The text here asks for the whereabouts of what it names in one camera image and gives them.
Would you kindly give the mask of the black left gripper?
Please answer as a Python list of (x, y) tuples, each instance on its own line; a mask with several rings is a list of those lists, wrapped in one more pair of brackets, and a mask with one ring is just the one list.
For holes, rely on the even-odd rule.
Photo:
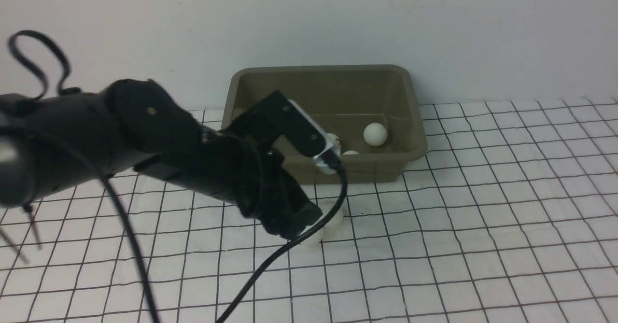
[(166, 152), (136, 172), (236, 206), (272, 235), (294, 239), (323, 215), (282, 167), (283, 155), (229, 133), (203, 131), (189, 152)]

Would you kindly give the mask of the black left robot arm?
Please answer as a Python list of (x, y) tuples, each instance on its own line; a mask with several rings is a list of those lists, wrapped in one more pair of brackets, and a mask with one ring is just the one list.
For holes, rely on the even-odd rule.
[(110, 178), (128, 169), (237, 206), (272, 235), (292, 240), (323, 215), (283, 168), (274, 136), (251, 143), (200, 124), (152, 80), (121, 80), (99, 93), (30, 100), (1, 96), (1, 205), (21, 207), (95, 180), (70, 145)]

